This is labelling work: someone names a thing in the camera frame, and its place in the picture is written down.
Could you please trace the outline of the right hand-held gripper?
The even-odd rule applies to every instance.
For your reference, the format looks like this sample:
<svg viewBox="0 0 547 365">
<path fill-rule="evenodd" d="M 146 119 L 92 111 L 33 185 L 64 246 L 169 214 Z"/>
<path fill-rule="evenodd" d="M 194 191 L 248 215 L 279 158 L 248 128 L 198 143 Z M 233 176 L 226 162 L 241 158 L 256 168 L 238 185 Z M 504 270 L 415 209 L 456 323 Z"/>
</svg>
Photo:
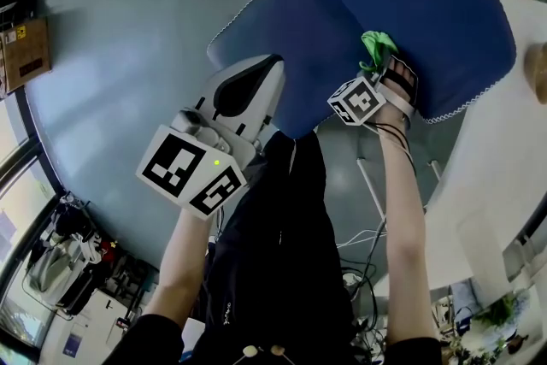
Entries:
<svg viewBox="0 0 547 365">
<path fill-rule="evenodd" d="M 327 103 L 345 125 L 358 127 L 371 119 L 386 100 L 374 89 L 370 75 L 360 71 L 354 79 L 343 83 Z"/>
</svg>

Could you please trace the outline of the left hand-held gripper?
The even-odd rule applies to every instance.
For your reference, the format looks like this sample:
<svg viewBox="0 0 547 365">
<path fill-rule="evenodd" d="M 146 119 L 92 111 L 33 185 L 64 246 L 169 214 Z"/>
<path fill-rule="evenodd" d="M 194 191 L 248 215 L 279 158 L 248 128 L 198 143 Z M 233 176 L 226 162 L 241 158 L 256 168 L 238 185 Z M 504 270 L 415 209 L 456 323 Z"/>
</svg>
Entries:
<svg viewBox="0 0 547 365">
<path fill-rule="evenodd" d="M 146 185 L 205 220 L 247 184 L 244 170 L 256 140 L 274 116 L 285 83 L 279 55 L 252 56 L 216 72 L 196 109 L 161 125 L 136 175 Z"/>
</svg>

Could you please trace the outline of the green cloth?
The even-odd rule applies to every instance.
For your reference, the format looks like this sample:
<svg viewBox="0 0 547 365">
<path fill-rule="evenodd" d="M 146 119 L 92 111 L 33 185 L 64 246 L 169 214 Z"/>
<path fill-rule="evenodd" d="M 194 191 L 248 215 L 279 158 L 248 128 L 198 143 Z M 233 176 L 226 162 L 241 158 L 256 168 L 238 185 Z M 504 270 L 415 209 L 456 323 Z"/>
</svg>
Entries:
<svg viewBox="0 0 547 365">
<path fill-rule="evenodd" d="M 361 36 L 369 56 L 370 62 L 359 62 L 361 70 L 365 73 L 382 74 L 388 67 L 392 55 L 399 50 L 391 37 L 385 32 L 367 31 Z"/>
</svg>

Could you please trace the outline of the blue chair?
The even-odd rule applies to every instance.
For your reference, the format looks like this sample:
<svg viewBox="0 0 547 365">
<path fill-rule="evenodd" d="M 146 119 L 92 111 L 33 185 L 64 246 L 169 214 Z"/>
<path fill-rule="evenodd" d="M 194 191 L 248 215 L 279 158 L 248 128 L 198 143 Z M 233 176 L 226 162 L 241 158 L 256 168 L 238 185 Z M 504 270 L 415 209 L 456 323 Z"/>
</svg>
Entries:
<svg viewBox="0 0 547 365">
<path fill-rule="evenodd" d="M 500 0 L 249 0 L 207 52 L 219 69 L 282 56 L 286 80 L 273 123 L 299 138 L 332 115 L 328 98 L 369 61 L 367 31 L 386 33 L 416 72 L 417 109 L 429 123 L 463 111 L 515 64 Z"/>
</svg>

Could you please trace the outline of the person's right forearm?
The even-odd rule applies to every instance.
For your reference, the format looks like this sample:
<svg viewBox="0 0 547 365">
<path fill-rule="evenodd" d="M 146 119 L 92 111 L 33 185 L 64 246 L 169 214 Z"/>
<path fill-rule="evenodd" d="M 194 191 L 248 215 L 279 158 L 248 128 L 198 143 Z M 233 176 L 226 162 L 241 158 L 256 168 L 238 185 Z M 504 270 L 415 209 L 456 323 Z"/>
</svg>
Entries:
<svg viewBox="0 0 547 365">
<path fill-rule="evenodd" d="M 382 109 L 377 123 L 405 134 L 403 113 Z M 386 256 L 389 276 L 387 340 L 435 338 L 432 301 L 426 271 L 426 224 L 414 170 L 392 142 L 380 138 L 385 164 Z"/>
</svg>

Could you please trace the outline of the person's left forearm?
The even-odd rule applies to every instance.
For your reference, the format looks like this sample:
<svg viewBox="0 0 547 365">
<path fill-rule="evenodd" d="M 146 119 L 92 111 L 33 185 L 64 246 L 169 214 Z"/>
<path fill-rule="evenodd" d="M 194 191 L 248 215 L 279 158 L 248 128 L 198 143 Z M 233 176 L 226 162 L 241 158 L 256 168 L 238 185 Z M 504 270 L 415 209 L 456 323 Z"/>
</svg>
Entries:
<svg viewBox="0 0 547 365">
<path fill-rule="evenodd" d="M 187 209 L 180 211 L 145 314 L 160 315 L 185 327 L 203 281 L 211 226 L 211 219 L 200 219 Z"/>
</svg>

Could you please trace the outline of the person's right hand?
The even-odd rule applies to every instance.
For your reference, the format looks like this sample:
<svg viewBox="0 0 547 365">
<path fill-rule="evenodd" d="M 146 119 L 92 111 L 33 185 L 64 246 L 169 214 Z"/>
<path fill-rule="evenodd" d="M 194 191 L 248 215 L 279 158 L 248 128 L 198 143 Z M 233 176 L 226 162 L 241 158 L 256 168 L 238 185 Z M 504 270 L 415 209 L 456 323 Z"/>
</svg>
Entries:
<svg viewBox="0 0 547 365">
<path fill-rule="evenodd" d="M 391 62 L 393 62 L 396 66 L 401 64 L 405 70 L 408 70 L 410 79 L 405 79 L 401 74 L 398 74 L 394 69 L 390 68 Z M 387 80 L 398 85 L 399 88 L 405 93 L 408 100 L 405 100 L 389 88 L 386 84 Z M 415 72 L 405 62 L 398 59 L 396 56 L 389 55 L 385 59 L 384 67 L 380 71 L 379 78 L 374 86 L 374 89 L 389 104 L 402 112 L 405 122 L 409 124 L 416 111 L 418 84 L 419 81 Z"/>
</svg>

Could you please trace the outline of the black wrist bands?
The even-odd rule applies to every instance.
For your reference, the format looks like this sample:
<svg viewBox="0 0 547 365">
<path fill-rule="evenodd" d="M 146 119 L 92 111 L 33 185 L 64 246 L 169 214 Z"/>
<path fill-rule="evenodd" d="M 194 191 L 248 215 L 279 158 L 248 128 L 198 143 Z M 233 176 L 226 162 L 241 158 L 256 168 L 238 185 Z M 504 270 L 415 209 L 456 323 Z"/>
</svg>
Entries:
<svg viewBox="0 0 547 365">
<path fill-rule="evenodd" d="M 405 134 L 397 127 L 384 123 L 365 122 L 364 126 L 371 132 L 376 133 L 379 137 L 392 142 L 404 155 L 408 158 L 414 173 L 416 173 L 414 159 L 412 157 L 409 142 Z"/>
</svg>

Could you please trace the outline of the white metal leg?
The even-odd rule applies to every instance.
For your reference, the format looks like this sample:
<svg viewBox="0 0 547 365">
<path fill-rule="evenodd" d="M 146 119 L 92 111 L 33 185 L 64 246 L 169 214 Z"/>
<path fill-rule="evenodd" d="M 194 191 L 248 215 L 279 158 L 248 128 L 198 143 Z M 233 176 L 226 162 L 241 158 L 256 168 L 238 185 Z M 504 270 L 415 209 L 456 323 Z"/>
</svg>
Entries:
<svg viewBox="0 0 547 365">
<path fill-rule="evenodd" d="M 359 169 L 362 173 L 362 177 L 364 178 L 364 180 L 367 184 L 367 187 L 368 187 L 368 190 L 369 190 L 369 192 L 371 194 L 371 197 L 373 199 L 374 205 L 376 206 L 376 209 L 379 212 L 379 217 L 380 217 L 381 221 L 384 222 L 385 221 L 385 211 L 384 211 L 384 209 L 382 207 L 382 204 L 379 200 L 378 193 L 375 190 L 375 187 L 373 185 L 373 181 L 370 179 L 370 177 L 368 175 L 368 172 L 367 172 L 367 169 L 366 169 L 366 160 L 362 157 L 358 157 L 356 159 L 356 163 L 357 163 L 357 166 L 359 167 Z"/>
</svg>

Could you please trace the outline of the white table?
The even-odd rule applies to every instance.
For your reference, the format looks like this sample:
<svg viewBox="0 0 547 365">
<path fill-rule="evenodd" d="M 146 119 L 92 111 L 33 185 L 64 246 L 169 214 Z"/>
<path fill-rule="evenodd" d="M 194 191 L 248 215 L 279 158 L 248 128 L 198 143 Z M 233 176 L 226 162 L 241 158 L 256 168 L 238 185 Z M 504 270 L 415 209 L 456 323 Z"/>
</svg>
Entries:
<svg viewBox="0 0 547 365">
<path fill-rule="evenodd" d="M 515 40 L 511 70 L 465 118 L 426 215 L 432 287 L 471 275 L 517 235 L 547 193 L 547 105 L 524 75 L 527 49 L 547 42 L 547 5 L 500 0 Z"/>
</svg>

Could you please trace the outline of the person's black clothing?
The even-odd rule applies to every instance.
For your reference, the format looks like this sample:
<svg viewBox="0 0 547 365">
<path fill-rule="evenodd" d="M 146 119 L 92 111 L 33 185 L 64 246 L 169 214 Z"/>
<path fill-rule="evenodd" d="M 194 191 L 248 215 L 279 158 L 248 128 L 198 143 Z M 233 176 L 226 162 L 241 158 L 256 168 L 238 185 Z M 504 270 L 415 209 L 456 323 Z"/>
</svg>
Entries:
<svg viewBox="0 0 547 365">
<path fill-rule="evenodd" d="M 318 138 L 277 132 L 264 155 L 185 327 L 143 313 L 103 365 L 358 365 Z M 386 343 L 385 365 L 442 365 L 437 336 Z"/>
</svg>

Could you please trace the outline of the brown round fruit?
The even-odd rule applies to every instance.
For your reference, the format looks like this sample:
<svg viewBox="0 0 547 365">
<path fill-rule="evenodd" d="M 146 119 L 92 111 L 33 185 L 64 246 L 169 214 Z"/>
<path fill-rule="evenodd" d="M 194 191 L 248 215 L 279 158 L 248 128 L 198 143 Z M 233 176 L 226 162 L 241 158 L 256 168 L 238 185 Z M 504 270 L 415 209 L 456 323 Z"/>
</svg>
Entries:
<svg viewBox="0 0 547 365">
<path fill-rule="evenodd" d="M 527 49 L 524 72 L 535 97 L 541 104 L 547 104 L 547 42 L 532 44 Z"/>
</svg>

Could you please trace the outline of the cardboard box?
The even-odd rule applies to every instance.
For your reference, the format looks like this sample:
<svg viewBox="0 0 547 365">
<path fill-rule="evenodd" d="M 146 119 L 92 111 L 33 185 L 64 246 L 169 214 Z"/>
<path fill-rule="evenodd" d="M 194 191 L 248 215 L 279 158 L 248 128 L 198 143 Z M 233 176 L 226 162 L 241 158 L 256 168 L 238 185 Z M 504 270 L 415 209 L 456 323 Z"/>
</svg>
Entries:
<svg viewBox="0 0 547 365">
<path fill-rule="evenodd" d="M 46 19 L 34 19 L 0 32 L 0 99 L 50 71 Z"/>
</svg>

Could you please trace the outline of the heap of bags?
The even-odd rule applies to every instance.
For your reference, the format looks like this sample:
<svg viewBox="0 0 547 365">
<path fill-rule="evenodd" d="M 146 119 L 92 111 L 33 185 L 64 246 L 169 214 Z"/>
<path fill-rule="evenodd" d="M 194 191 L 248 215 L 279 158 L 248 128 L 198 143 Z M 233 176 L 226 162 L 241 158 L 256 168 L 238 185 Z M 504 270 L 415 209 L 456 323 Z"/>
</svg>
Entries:
<svg viewBox="0 0 547 365">
<path fill-rule="evenodd" d="M 61 196 L 46 237 L 32 247 L 21 281 L 29 297 L 66 320 L 104 286 L 119 258 L 118 242 L 94 223 L 88 205 L 71 192 Z"/>
</svg>

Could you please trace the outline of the pale flower bouquet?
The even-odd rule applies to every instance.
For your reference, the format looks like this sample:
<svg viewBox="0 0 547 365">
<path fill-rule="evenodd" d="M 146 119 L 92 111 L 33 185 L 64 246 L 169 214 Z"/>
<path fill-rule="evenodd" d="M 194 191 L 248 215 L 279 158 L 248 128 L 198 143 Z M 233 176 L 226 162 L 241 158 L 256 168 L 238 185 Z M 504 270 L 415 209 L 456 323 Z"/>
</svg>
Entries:
<svg viewBox="0 0 547 365">
<path fill-rule="evenodd" d="M 497 300 L 473 315 L 467 330 L 451 345 L 449 365 L 495 365 L 507 353 L 518 352 L 529 339 L 519 334 L 521 317 L 530 306 L 530 293 L 521 289 Z"/>
</svg>

